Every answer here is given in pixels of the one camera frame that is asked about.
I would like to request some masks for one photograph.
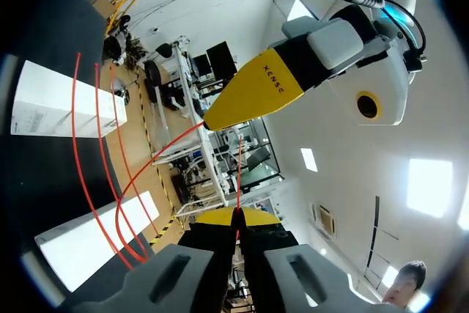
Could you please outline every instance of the wooden floor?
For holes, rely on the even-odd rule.
[[[114,75],[116,78],[122,80],[125,84],[136,79],[136,75],[129,73],[124,67],[114,66]],[[163,75],[162,82],[168,80],[167,75]],[[100,88],[106,91],[110,91],[111,86],[111,71],[109,64],[103,66],[101,70],[101,81]],[[155,109],[155,113],[152,111],[150,101],[143,85],[141,82],[141,93],[143,97],[144,114],[147,121],[147,127],[149,130],[150,139],[154,151],[158,151],[164,145],[164,134],[162,129],[161,120],[158,114],[158,109]],[[136,84],[132,84],[128,87],[130,94],[130,102],[126,106],[127,122],[120,128],[122,142],[125,150],[125,156],[127,158],[128,166],[132,176],[150,159],[150,148],[145,133],[144,123],[141,113],[141,105],[139,99],[139,88]],[[166,118],[168,125],[170,126],[171,137],[174,138],[180,133],[184,132],[191,126],[191,122],[180,116],[177,111],[170,111],[166,109]],[[119,139],[116,131],[106,136],[106,142],[109,148],[109,154],[111,156],[112,166],[116,172],[117,179],[121,190],[129,183],[128,173],[125,168],[125,164],[122,158],[122,153],[119,148]],[[176,192],[171,182],[170,170],[166,164],[159,166],[161,176],[163,178],[164,185],[168,191],[169,198],[172,201],[176,209],[180,208],[180,202],[177,198]],[[149,166],[143,171],[140,177],[135,181],[137,191],[141,194],[144,191],[149,191],[156,204],[160,215],[155,219],[155,227],[158,231],[167,225],[171,218],[171,207],[169,201],[163,191],[158,178],[156,166]],[[125,197],[134,197],[136,194],[133,188],[130,188]],[[153,227],[150,225],[144,231],[145,238],[150,241],[155,238],[156,233]],[[153,251],[159,251],[169,243],[177,243],[183,234],[183,228],[177,222],[174,222],[166,234],[152,246]]]

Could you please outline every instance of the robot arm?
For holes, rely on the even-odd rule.
[[[278,111],[324,81],[359,124],[401,122],[421,62],[392,23],[372,23],[350,5],[329,21],[297,18],[282,31],[287,39],[246,64],[205,114],[209,129]]]
[[[385,6],[384,0],[345,1]],[[205,127],[222,130],[273,113],[332,78],[339,100],[359,124],[398,125],[408,85],[421,69],[421,52],[404,33],[406,45],[394,25],[372,23],[358,6],[348,6],[324,23],[286,23],[287,40],[275,43],[235,75],[205,114]],[[342,74],[352,67],[359,67],[361,74],[346,79]]]
[[[308,245],[298,245],[275,216],[251,208],[221,208],[200,216],[179,245],[169,245],[129,272],[124,287],[76,313],[219,313],[232,269],[236,233],[256,312],[399,313],[350,289],[347,274]],[[311,297],[317,307],[311,308]]]

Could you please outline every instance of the yellow and black end effector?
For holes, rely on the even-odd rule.
[[[243,66],[204,115],[205,127],[223,130],[274,113],[328,79],[307,37],[285,40]]]
[[[293,247],[298,242],[274,215],[248,207],[207,211],[181,237],[180,246],[213,253],[199,284],[192,312],[221,310],[227,278],[232,272],[238,234],[245,277],[251,294],[256,298],[256,311],[279,312],[273,307],[282,305],[281,294],[265,258],[265,251]]]

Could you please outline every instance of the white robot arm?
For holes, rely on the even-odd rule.
[[[221,130],[273,113],[326,80],[359,124],[398,125],[408,86],[424,61],[423,30],[405,7],[386,0],[418,26],[423,43],[417,48],[409,33],[383,9],[385,0],[344,1],[354,5],[339,10],[329,21],[298,18],[285,23],[282,30],[287,40],[272,44],[235,75],[205,114],[206,127]],[[369,20],[359,5],[380,10],[391,21]],[[359,69],[356,77],[352,77],[353,68]],[[268,80],[259,79],[265,75]]]

